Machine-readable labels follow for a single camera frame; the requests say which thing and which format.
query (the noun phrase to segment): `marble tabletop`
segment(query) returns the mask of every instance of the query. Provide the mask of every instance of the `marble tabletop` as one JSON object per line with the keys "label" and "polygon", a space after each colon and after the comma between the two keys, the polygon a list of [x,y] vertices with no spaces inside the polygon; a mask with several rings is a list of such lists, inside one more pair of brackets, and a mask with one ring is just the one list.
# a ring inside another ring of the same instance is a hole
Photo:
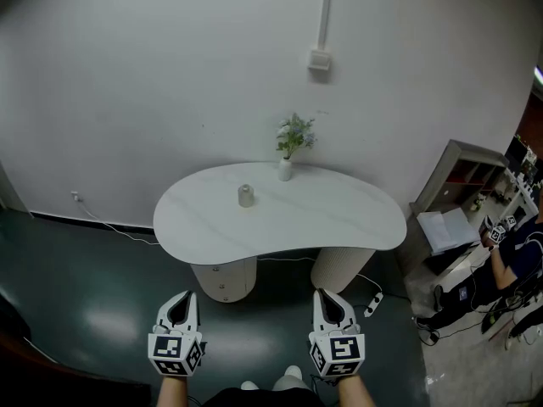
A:
{"label": "marble tabletop", "polygon": [[[250,184],[255,204],[238,204]],[[154,211],[154,232],[166,252],[196,265],[218,265],[296,248],[388,250],[406,236],[398,204],[364,181],[294,164],[279,181],[277,163],[242,163],[181,179]]]}

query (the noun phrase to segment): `ribbed table base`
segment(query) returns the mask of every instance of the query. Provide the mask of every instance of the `ribbed table base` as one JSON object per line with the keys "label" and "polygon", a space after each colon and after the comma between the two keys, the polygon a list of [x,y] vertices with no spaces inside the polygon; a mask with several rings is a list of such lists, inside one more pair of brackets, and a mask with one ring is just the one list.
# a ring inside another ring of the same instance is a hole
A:
{"label": "ribbed table base", "polygon": [[371,248],[324,248],[311,270],[311,282],[315,288],[341,293],[374,253]]}
{"label": "ribbed table base", "polygon": [[191,264],[191,268],[204,292],[218,302],[237,302],[255,287],[256,257],[221,265]]}

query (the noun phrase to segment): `floor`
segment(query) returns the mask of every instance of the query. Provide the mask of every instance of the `floor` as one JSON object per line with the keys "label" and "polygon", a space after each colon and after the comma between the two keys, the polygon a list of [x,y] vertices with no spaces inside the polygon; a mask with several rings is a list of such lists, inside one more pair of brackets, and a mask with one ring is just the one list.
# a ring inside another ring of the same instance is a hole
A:
{"label": "floor", "polygon": [[[189,394],[204,402],[246,379],[270,388],[292,364],[309,383],[315,373],[306,346],[311,265],[262,261],[254,291],[241,302],[221,304],[202,293],[188,265],[160,246],[0,213],[0,293],[31,327],[35,344],[67,366],[149,383],[155,395],[160,378],[146,357],[147,333],[159,307],[187,289],[198,294],[200,331],[208,343]],[[389,293],[406,294],[392,253],[376,253],[362,273]],[[342,295],[353,305],[368,304],[375,292],[357,278]],[[361,375],[376,404],[428,406],[423,351],[409,303],[388,296],[371,318],[362,311],[356,309],[367,342]],[[325,404],[337,400],[334,388],[318,384]]]}
{"label": "floor", "polygon": [[[462,263],[443,281],[450,287],[469,276]],[[431,316],[434,301],[432,291],[437,278],[426,265],[420,265],[406,278],[406,287],[413,300],[416,315]],[[518,322],[527,314],[515,313]],[[472,312],[455,324],[440,330],[446,336],[478,324],[484,315]],[[495,330],[482,335],[480,326],[438,341],[433,347],[423,345],[427,368],[427,390],[433,407],[477,406],[505,407],[508,402],[532,399],[543,387],[543,340],[535,328],[526,331],[526,339],[504,348],[512,314],[506,314],[495,324]]]}

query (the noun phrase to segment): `forearm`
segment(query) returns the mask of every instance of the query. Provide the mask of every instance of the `forearm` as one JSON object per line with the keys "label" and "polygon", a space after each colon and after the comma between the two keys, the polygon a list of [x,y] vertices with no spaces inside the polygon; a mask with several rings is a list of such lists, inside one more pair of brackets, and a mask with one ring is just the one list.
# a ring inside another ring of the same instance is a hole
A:
{"label": "forearm", "polygon": [[188,407],[187,379],[165,377],[162,380],[157,407]]}
{"label": "forearm", "polygon": [[345,376],[338,383],[340,407],[375,407],[360,376]]}
{"label": "forearm", "polygon": [[490,252],[490,262],[492,263],[492,273],[494,274],[495,284],[498,289],[503,289],[508,285],[505,285],[504,277],[506,274],[506,266],[501,259],[500,249],[495,248]]}

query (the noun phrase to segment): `dark green floor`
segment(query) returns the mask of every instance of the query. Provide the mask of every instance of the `dark green floor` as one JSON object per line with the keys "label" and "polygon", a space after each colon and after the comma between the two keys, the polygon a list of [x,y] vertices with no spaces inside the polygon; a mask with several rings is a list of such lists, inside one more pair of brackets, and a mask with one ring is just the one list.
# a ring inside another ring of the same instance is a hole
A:
{"label": "dark green floor", "polygon": [[[146,355],[147,334],[168,298],[194,290],[208,344],[189,393],[201,402],[247,379],[271,388],[292,364],[310,383],[315,373],[306,347],[312,329],[311,265],[259,262],[253,292],[241,302],[221,304],[201,291],[187,264],[160,246],[111,231],[0,213],[0,293],[31,327],[35,344],[65,365],[157,388],[160,378]],[[376,253],[363,274],[386,291],[406,294],[391,253]],[[371,283],[357,278],[342,296],[353,305],[368,304],[374,293]],[[356,313],[366,334],[361,375],[377,405],[429,405],[409,303],[385,297],[372,318],[364,318],[363,308]],[[319,393],[327,404],[337,399],[324,383]]]}

